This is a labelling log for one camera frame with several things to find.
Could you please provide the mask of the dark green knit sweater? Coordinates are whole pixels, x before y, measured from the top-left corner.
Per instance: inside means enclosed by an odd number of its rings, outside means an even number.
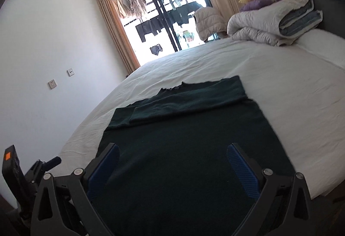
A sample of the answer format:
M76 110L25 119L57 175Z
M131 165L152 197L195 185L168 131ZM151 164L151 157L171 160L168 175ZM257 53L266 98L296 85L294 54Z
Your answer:
M262 168L295 170L255 101L237 86L212 105L161 92L115 114L99 144L119 164L93 205L114 235L230 235L253 204L227 159L237 143Z

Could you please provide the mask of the black clothes on rack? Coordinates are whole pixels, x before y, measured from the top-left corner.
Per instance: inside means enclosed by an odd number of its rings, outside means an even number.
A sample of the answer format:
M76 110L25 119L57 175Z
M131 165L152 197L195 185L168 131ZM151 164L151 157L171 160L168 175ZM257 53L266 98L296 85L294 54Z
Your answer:
M191 13L202 8L197 2L188 3L168 11L167 16L156 16L150 20L144 21L139 25L136 25L137 33L140 37L142 43L146 41L146 35L152 33L154 36L158 35L161 32L161 29L169 24L177 23L178 26L182 26L186 23L189 23L189 19L192 17Z

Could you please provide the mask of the white bed sheet mattress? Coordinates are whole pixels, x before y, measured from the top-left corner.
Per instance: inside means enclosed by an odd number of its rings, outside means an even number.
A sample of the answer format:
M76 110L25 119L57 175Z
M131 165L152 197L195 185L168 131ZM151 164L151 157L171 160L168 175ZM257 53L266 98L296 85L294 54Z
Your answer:
M344 182L344 39L320 29L290 46L225 39L141 66L77 127L53 173L85 167L112 117L133 103L190 89L209 106L212 95L227 99L237 86L259 105L311 197Z

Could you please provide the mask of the left tan curtain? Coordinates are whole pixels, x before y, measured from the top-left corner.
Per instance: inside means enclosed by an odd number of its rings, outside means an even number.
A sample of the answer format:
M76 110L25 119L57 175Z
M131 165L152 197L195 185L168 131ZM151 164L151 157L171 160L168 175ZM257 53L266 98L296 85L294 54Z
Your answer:
M96 2L115 44L115 49L129 75L140 67L140 63L126 35L115 4L113 0L96 0Z

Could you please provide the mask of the small dark hanging garment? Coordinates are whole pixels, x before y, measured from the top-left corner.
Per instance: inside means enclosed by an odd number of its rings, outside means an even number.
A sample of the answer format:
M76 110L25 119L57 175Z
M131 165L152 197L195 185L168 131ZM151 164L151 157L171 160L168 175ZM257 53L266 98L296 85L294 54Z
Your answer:
M158 56L159 53L163 51L163 48L161 47L160 44L157 44L157 45L155 45L155 46L152 46L152 47L150 48L150 51L151 51L151 53L152 53L153 55Z

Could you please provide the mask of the hanging brown patterned garment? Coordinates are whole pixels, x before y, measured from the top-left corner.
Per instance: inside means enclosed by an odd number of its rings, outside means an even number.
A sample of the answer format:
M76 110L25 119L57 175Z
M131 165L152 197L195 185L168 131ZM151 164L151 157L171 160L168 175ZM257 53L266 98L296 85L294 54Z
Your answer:
M120 18L142 19L147 14L146 0L113 0Z

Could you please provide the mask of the grey folded quilt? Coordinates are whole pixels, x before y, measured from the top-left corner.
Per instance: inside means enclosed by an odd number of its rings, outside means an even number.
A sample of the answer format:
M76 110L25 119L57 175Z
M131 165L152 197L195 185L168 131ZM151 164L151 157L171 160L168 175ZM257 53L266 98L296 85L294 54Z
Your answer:
M280 0L233 15L227 23L227 35L233 41L291 45L322 21L323 12L315 8L313 0Z

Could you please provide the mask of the beige puffy jacket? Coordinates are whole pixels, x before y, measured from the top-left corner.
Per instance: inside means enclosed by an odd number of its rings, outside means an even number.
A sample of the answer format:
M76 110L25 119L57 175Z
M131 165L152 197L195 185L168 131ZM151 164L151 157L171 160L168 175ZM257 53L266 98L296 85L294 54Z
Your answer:
M196 31L200 40L207 42L214 34L220 39L227 38L227 23L220 12L213 7L202 7L194 13Z

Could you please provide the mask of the purple pillow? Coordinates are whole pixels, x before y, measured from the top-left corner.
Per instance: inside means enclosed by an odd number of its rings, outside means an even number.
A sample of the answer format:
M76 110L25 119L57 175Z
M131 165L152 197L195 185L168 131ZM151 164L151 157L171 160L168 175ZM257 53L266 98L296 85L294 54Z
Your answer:
M240 12L258 10L281 0L252 0L241 7Z

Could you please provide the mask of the lower wall socket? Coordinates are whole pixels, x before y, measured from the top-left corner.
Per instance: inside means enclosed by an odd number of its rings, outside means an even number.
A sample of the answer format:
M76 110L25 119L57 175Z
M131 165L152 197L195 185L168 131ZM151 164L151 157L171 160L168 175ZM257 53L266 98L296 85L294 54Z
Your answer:
M54 89L57 86L56 80L51 80L48 82L50 89Z

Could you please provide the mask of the wall socket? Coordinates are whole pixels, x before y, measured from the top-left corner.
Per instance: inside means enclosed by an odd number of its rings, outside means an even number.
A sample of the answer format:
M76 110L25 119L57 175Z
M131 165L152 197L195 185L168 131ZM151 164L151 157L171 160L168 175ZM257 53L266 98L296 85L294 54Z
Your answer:
M51 80L48 82L50 89L54 89L57 86L56 80Z
M67 74L69 77L73 76L74 75L74 70L73 69L68 69L67 70Z

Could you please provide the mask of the upper wall socket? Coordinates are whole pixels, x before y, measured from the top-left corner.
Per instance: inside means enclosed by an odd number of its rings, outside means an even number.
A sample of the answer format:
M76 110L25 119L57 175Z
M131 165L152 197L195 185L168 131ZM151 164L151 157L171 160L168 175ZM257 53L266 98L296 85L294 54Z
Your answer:
M67 74L69 77L73 76L74 75L74 70L73 69L68 69L67 70Z

